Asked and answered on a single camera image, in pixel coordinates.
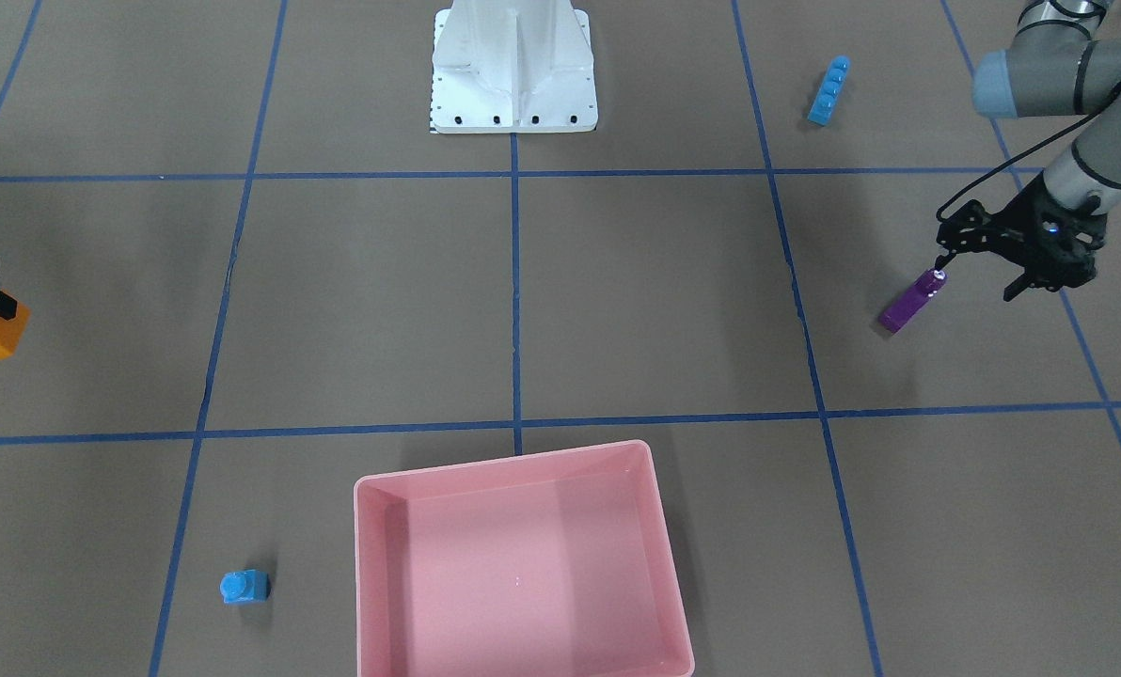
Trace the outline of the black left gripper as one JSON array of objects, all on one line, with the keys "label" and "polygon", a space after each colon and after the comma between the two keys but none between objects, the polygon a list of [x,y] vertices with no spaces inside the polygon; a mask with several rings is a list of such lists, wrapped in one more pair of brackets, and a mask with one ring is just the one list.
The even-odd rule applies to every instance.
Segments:
[{"label": "black left gripper", "polygon": [[946,267],[960,254],[993,253],[1021,269],[1003,288],[1006,303],[1028,289],[1084,286],[1097,278],[1097,250],[1106,243],[1108,215],[1097,214],[1097,197],[1087,197],[1078,208],[1067,208],[1043,180],[1032,180],[998,212],[971,198],[939,219],[942,250],[933,278],[946,278]]}]

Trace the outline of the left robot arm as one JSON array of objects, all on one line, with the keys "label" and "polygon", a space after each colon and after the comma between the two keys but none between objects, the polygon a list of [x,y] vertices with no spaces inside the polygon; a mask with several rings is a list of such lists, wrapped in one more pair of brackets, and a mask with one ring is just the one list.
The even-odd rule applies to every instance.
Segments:
[{"label": "left robot arm", "polygon": [[1069,143],[1008,204],[988,211],[955,196],[936,213],[943,281],[960,254],[993,253],[1020,267],[1004,300],[1097,277],[1108,215],[1121,202],[1121,39],[1097,39],[1108,1],[1029,1],[1007,50],[983,56],[971,96],[989,119],[1075,115]]}]

